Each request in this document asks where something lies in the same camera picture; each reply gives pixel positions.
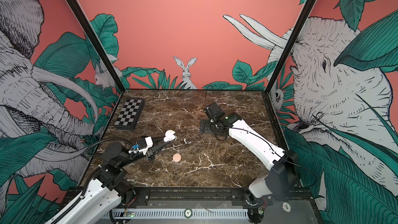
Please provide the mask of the white round charging case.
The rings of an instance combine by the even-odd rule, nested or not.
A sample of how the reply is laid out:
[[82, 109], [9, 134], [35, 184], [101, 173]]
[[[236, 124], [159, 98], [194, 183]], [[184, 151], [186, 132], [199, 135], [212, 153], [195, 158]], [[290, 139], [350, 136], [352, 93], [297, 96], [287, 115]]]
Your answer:
[[163, 141], [165, 143], [168, 143], [168, 142], [171, 142], [171, 141], [174, 141], [174, 140], [176, 140], [176, 132], [173, 131], [173, 130], [167, 130], [166, 133], [165, 133], [165, 136], [163, 138]]

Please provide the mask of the pink earbuds charging case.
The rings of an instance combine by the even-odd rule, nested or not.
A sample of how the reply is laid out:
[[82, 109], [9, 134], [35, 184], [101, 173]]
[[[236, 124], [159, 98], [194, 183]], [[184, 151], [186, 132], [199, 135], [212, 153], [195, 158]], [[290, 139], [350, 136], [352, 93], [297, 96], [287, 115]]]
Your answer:
[[173, 161], [174, 161], [174, 162], [178, 163], [178, 162], [181, 161], [181, 159], [182, 159], [181, 154], [176, 153], [176, 154], [173, 155]]

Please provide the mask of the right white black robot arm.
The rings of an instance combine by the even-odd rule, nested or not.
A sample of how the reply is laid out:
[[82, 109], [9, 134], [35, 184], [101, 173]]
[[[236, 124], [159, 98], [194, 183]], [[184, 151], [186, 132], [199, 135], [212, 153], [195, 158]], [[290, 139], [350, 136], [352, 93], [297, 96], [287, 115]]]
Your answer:
[[254, 205], [262, 197], [284, 198], [298, 183], [296, 172], [298, 155], [292, 150], [280, 148], [259, 133], [237, 113], [225, 113], [217, 103], [204, 108], [206, 120], [201, 120], [200, 133], [216, 138], [231, 137], [250, 150], [266, 167], [268, 175], [255, 179], [245, 188], [245, 201]]

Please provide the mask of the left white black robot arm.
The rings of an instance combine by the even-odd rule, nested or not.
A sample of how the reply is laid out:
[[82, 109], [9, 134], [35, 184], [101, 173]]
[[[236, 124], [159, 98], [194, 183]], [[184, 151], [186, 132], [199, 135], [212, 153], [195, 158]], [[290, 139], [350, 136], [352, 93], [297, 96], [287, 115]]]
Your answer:
[[119, 142], [109, 144], [101, 154], [103, 164], [92, 172], [82, 191], [47, 223], [95, 224], [118, 205], [133, 203], [137, 193], [125, 179], [124, 166], [141, 158], [153, 159], [169, 143], [157, 140], [154, 147], [147, 146], [137, 152]]

